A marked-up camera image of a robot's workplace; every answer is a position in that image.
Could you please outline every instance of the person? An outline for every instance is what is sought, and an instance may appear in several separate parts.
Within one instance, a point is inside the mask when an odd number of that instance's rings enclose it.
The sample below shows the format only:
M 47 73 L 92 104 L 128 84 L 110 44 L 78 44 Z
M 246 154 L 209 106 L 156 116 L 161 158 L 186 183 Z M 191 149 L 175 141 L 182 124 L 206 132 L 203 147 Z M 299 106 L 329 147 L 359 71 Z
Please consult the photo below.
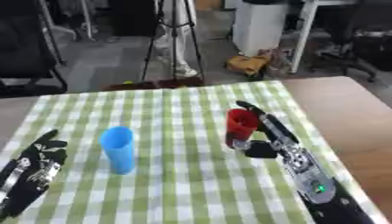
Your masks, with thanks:
M 178 1 L 177 3 L 177 25 L 188 23 L 188 16 L 186 13 L 185 1 L 188 1 L 191 12 L 192 21 L 196 24 L 196 10 L 194 7 L 193 0 L 164 0 L 164 22 L 168 25 L 172 24 L 172 1 Z M 155 0 L 156 7 L 160 0 Z M 190 25 L 181 26 L 178 29 L 178 36 L 176 38 L 177 43 L 177 68 L 176 75 L 182 77 L 192 77 L 198 75 L 198 72 L 192 69 L 186 62 L 186 40 L 191 34 Z M 166 65 L 170 63 L 172 56 L 172 29 L 160 25 L 158 28 L 157 39 L 155 40 L 154 46 L 157 49 L 157 58 Z

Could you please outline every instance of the yellow bag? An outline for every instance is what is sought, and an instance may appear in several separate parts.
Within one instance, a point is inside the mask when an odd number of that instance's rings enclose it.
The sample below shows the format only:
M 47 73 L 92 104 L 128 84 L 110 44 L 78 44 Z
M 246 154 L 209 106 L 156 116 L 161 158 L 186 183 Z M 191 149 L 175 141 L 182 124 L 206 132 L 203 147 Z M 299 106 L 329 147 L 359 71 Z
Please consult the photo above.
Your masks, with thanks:
M 271 60 L 270 51 L 260 51 L 258 56 L 234 56 L 227 61 L 227 69 L 230 71 L 243 72 L 248 76 L 255 76 Z

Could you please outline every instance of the cup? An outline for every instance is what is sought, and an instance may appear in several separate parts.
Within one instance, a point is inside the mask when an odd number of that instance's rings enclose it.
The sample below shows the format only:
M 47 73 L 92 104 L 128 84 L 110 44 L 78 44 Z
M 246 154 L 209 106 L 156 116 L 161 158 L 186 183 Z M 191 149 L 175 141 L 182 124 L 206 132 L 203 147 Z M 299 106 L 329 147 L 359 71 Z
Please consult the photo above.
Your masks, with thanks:
M 257 129 L 259 120 L 257 116 L 241 108 L 231 109 L 227 112 L 226 145 L 234 148 L 233 141 L 248 141 L 252 133 Z
M 107 129 L 101 134 L 100 143 L 113 173 L 124 175 L 133 170 L 133 133 L 129 128 L 119 126 Z

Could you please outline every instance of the blue plastic cup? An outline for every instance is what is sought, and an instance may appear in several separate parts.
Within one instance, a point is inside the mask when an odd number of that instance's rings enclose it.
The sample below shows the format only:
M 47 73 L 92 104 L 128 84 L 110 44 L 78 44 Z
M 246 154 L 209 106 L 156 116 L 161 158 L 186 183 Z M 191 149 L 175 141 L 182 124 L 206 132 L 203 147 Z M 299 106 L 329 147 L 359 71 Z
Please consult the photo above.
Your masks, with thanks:
M 102 133 L 100 142 L 113 173 L 124 175 L 133 170 L 133 133 L 129 128 L 119 126 L 107 129 Z

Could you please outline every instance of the person's leg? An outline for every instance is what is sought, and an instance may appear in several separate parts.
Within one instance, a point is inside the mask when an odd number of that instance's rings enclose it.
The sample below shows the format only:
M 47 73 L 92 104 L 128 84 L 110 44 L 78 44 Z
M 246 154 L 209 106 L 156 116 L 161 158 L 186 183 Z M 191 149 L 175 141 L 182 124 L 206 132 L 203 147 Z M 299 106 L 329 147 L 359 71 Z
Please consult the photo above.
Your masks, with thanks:
M 172 1 L 173 0 L 165 0 L 164 1 L 164 20 L 167 24 L 172 23 Z M 192 20 L 196 23 L 196 12 L 194 9 L 193 0 L 188 0 L 190 3 L 190 10 L 192 15 Z M 178 22 L 177 25 L 182 25 L 188 22 L 188 16 L 186 13 L 186 7 L 183 0 L 178 0 L 178 10 L 177 10 Z M 163 28 L 164 31 L 161 34 L 158 34 L 158 38 L 155 41 L 155 47 L 157 48 L 157 56 L 158 59 L 163 61 L 164 63 L 169 63 L 170 59 L 168 57 L 172 57 L 172 29 L 167 27 Z M 186 39 L 189 38 L 191 33 L 191 29 L 189 25 L 178 28 L 178 36 L 176 39 L 177 43 L 177 75 L 180 76 L 194 76 L 197 75 L 198 72 L 196 70 L 191 69 L 186 62 Z
M 191 12 L 191 19 L 196 24 L 196 11 L 194 8 L 193 0 L 185 0 L 189 2 L 189 8 Z M 178 1 L 178 23 L 180 25 L 186 24 L 189 22 L 186 5 L 184 0 Z M 190 37 L 191 27 L 189 25 L 182 26 L 178 28 L 178 38 L 177 38 L 177 62 L 178 62 L 178 74 L 182 74 L 183 76 L 194 76 L 197 75 L 198 72 L 189 67 L 186 62 L 186 40 Z

